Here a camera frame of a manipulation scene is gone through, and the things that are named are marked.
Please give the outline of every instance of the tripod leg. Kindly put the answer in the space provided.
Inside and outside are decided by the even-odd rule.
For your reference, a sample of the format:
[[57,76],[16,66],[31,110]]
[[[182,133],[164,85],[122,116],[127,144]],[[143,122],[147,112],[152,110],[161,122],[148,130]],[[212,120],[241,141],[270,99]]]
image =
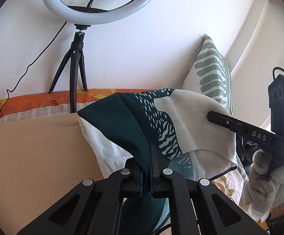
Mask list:
[[56,85],[56,83],[57,83],[57,81],[58,81],[58,79],[59,79],[61,73],[63,72],[63,70],[64,70],[64,68],[65,68],[65,66],[66,66],[66,64],[67,64],[67,62],[68,62],[69,59],[70,59],[70,56],[71,56],[71,52],[70,52],[70,50],[69,50],[69,51],[65,54],[63,60],[61,61],[60,65],[59,65],[59,68],[58,68],[58,70],[57,70],[57,72],[56,72],[56,74],[55,74],[55,77],[54,77],[54,79],[53,79],[52,85],[50,86],[49,93],[51,93],[51,92],[54,90],[55,85]]
[[85,76],[85,64],[84,64],[84,54],[83,51],[81,52],[81,58],[79,62],[80,67],[80,74],[81,74],[81,80],[82,80],[82,86],[85,91],[87,91],[87,85],[86,85],[86,76]]
[[77,112],[77,79],[78,79],[78,65],[80,62],[81,53],[76,49],[71,54],[70,65],[70,113]]

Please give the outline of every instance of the glove cuff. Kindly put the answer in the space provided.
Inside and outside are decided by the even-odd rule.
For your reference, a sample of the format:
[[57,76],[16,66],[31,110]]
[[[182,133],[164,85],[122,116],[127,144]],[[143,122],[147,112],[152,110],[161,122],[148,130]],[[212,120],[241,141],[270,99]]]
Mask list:
[[271,209],[276,209],[284,203],[284,193],[275,198]]

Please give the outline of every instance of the screw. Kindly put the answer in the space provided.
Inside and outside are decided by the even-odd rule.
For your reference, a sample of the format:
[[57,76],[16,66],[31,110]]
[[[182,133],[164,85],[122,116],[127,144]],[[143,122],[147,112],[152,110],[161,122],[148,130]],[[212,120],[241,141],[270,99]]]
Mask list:
[[165,175],[171,175],[172,174],[172,170],[171,169],[163,169],[163,173]]
[[203,186],[208,186],[209,185],[209,180],[208,179],[201,179],[200,184]]
[[92,179],[84,179],[83,182],[82,182],[82,184],[83,184],[84,186],[90,186],[90,185],[93,184],[93,180],[92,180]]
[[122,175],[129,175],[129,174],[130,174],[130,170],[129,170],[129,169],[122,169],[122,170],[120,171],[120,173],[121,173]]

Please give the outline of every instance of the orange floral fabric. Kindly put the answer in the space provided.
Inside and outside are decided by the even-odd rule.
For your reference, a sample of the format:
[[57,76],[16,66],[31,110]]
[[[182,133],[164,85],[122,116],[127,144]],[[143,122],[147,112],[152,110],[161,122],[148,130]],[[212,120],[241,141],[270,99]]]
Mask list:
[[[85,103],[97,101],[110,96],[114,93],[133,93],[143,92],[145,89],[89,89],[88,91],[77,91],[77,102]],[[0,100],[0,108],[7,101],[7,99]],[[14,114],[22,111],[28,111],[36,108],[57,106],[60,104],[69,104],[69,91],[59,91],[52,93],[41,93],[26,96],[12,97],[2,110],[2,116]]]

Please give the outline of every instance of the triangular cutout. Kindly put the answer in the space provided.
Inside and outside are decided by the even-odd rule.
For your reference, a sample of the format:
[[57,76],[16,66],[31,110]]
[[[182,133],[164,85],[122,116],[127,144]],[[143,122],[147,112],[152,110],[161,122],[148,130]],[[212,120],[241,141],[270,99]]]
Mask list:
[[212,199],[224,227],[228,227],[241,221],[241,216],[228,206],[218,194],[212,194]]
[[70,220],[71,215],[75,210],[79,199],[80,199],[79,194],[74,195],[70,200],[66,202],[66,204],[61,206],[61,208],[59,208],[49,217],[49,221],[61,227],[64,227],[65,224],[67,224],[68,221]]

